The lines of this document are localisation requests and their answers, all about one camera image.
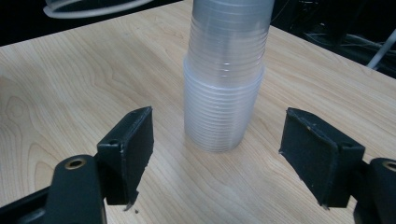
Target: white plastic rim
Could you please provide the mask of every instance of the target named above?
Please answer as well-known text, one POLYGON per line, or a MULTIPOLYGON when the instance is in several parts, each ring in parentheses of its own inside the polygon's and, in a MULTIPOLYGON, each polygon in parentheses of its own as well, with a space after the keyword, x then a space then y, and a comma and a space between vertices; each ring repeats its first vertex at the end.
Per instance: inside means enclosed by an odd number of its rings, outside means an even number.
POLYGON ((55 19, 81 19, 81 18, 89 18, 89 17, 96 17, 96 16, 104 16, 111 13, 121 12, 124 10, 128 10, 134 7, 140 7, 149 3, 153 0, 134 0, 129 3, 124 3, 120 5, 116 5, 113 7, 103 7, 103 8, 96 8, 92 10, 83 10, 83 11, 71 11, 71 12, 56 12, 56 9, 60 7, 64 7, 69 4, 73 4, 79 2, 81 0, 69 0, 69 1, 62 1, 60 4, 56 4, 55 6, 46 6, 43 8, 44 13, 48 17, 55 18, 55 19))

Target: wooden table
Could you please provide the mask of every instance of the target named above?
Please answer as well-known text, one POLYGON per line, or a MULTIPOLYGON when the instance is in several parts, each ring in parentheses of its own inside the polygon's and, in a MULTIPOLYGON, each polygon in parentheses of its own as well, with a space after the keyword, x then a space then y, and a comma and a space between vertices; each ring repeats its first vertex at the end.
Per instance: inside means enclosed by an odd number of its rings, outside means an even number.
POLYGON ((108 223, 353 223, 325 211, 278 154, 285 111, 326 119, 396 158, 396 81, 270 29, 265 79, 244 140, 209 153, 183 130, 182 60, 192 1, 0 48, 0 205, 50 184, 55 165, 96 153, 129 111, 152 105, 154 153, 134 208, 108 223))

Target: stack of plastic cups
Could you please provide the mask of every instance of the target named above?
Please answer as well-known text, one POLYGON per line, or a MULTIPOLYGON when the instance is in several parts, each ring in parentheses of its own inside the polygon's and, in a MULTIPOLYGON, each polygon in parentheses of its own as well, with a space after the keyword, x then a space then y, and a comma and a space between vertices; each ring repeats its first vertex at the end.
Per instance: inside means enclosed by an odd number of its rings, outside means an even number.
POLYGON ((274 0, 194 0, 184 61, 184 124, 201 148, 242 140, 262 78, 274 0))

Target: wood grain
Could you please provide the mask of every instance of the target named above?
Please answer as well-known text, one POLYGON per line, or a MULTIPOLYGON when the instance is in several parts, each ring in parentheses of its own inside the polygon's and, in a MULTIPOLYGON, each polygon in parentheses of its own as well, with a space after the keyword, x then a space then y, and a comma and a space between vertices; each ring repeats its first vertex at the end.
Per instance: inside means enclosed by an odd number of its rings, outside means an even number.
POLYGON ((152 105, 139 197, 128 212, 107 207, 108 223, 353 223, 353 199, 325 211, 277 153, 285 111, 326 119, 367 147, 366 161, 395 159, 396 81, 271 28, 244 140, 202 151, 183 130, 191 3, 0 48, 0 205, 46 187, 59 161, 94 155, 127 112, 152 105))

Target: light wood tabletop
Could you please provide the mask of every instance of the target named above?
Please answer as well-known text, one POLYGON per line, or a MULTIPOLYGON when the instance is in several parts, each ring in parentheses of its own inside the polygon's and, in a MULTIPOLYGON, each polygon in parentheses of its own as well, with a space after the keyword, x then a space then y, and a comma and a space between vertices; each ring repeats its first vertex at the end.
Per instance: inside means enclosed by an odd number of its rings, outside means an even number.
POLYGON ((50 184, 56 164, 96 153, 129 111, 153 107, 154 153, 134 207, 108 223, 353 223, 320 207, 278 154, 301 108, 396 159, 396 80, 271 27, 266 73, 241 144, 198 148, 183 127, 192 1, 0 48, 0 206, 50 184))

